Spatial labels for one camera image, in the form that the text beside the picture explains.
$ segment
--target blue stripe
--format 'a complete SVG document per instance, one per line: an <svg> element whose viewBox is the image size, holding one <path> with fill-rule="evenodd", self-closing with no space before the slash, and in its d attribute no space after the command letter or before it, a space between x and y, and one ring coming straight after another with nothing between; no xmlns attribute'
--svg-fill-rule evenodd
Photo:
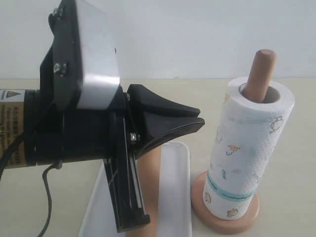
<svg viewBox="0 0 316 237"><path fill-rule="evenodd" d="M247 194L233 194L230 192L227 192L225 190L222 190L210 177L209 173L207 173L207 180L210 185L210 187L214 190L217 195L221 196L223 199L226 199L228 201L246 201L249 198L252 198L255 191L252 191Z"/></svg>

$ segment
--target white wall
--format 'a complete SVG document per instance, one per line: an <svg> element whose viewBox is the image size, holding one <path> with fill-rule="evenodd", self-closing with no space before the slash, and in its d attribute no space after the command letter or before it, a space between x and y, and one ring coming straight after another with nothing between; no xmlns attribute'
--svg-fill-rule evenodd
<svg viewBox="0 0 316 237"><path fill-rule="evenodd" d="M273 49L276 77L316 77L316 0L89 0L107 12L122 78L231 78ZM0 78L39 78L58 0L0 0Z"/></svg>

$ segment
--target warning label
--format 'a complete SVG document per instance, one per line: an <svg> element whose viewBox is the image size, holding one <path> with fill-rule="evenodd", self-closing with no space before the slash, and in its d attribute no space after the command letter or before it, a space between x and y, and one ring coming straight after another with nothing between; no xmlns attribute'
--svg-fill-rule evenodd
<svg viewBox="0 0 316 237"><path fill-rule="evenodd" d="M23 102L25 90L0 90L0 102Z"/></svg>
<svg viewBox="0 0 316 237"><path fill-rule="evenodd" d="M23 132L23 113L24 102L4 102L2 100L2 92L4 98L19 97L23 95L23 90L0 90L0 155L7 147L14 141L14 139ZM7 168L16 168L26 166L26 160L24 155L24 144L20 144L18 149L12 154L8 161Z"/></svg>

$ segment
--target yellow label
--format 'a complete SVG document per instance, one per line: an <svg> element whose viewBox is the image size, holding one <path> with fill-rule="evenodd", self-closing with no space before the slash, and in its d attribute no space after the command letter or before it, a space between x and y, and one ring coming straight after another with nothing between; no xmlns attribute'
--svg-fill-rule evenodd
<svg viewBox="0 0 316 237"><path fill-rule="evenodd" d="M0 155L14 139L23 132L24 102L1 102L0 100ZM6 168L26 166L24 143L12 154Z"/></svg>

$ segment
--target wooden base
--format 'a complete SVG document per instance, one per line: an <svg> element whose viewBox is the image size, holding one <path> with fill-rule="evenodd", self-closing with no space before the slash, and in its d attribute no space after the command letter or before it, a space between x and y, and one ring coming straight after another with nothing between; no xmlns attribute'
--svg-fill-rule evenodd
<svg viewBox="0 0 316 237"><path fill-rule="evenodd" d="M193 210L198 218L214 231L234 235L246 231L254 223L259 213L259 197L255 194L247 212L237 220L223 220L212 215L203 202L203 189L207 172L202 173L193 183L191 201Z"/></svg>

